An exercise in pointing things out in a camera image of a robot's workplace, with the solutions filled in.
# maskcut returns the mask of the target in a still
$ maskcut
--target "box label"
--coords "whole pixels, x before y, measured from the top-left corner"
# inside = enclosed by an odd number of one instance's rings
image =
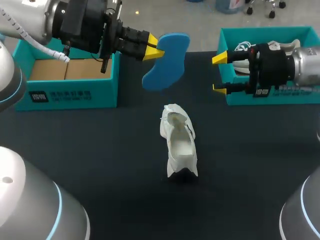
[[[47,94],[45,91],[29,91],[29,95],[33,103],[48,103]]]
[[[91,92],[89,90],[51,91],[50,96],[54,102],[91,101],[92,100]]]
[[[266,98],[270,94],[271,87],[258,87],[253,94],[254,98]]]
[[[298,87],[298,86],[280,86],[272,94],[273,97],[298,97],[308,96],[312,93],[320,93],[320,89],[313,87]]]

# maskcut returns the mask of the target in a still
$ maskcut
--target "teal box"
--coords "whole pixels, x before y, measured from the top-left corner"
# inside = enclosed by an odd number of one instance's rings
[[[270,41],[287,44],[295,39],[300,40],[302,47],[320,45],[318,35],[310,26],[222,28],[217,53],[233,51],[244,41],[252,45]],[[220,64],[219,70],[223,83],[249,81],[248,76],[236,75],[232,64]],[[318,90],[313,92],[303,91],[288,81],[287,87],[281,87],[279,90],[272,87],[268,97],[253,97],[252,94],[234,92],[226,96],[226,101],[228,105],[320,104],[320,87],[316,88]]]
[[[64,46],[53,39],[46,47],[61,52]],[[89,52],[70,50],[70,59],[92,59]],[[120,53],[112,55],[110,78],[72,80],[29,80],[36,60],[53,59],[20,40],[13,53],[27,81],[27,91],[16,104],[17,111],[115,108],[118,98]]]

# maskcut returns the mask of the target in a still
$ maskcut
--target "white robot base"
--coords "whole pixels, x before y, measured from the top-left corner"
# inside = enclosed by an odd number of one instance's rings
[[[89,238],[81,204],[19,154],[0,147],[0,239]]]

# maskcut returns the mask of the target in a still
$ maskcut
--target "cardboard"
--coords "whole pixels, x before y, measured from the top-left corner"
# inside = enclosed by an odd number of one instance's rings
[[[101,73],[102,62],[94,59],[72,59],[68,63],[65,79],[109,79],[111,78],[112,59],[109,59],[105,73]]]
[[[72,59],[68,64],[59,60],[36,60],[29,81],[88,80],[111,78],[112,59],[105,74],[101,73],[102,62],[94,59]]]
[[[36,60],[30,75],[30,81],[64,80],[67,64],[53,59]]]

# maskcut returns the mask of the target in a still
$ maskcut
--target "white shoe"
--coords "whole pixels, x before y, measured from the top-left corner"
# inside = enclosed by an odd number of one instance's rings
[[[166,139],[168,146],[168,178],[184,168],[198,176],[196,134],[188,114],[179,105],[164,106],[160,135]]]
[[[290,56],[294,49],[300,48],[301,44],[299,39],[294,40],[292,43],[278,43],[276,41],[271,41],[268,43],[270,50],[284,50],[287,56]],[[251,45],[250,42],[244,41],[238,44],[238,46],[234,49],[235,51],[247,51],[248,48],[255,46],[255,44]],[[234,70],[242,73],[242,74],[250,74],[249,70],[249,60],[240,60],[233,62]]]

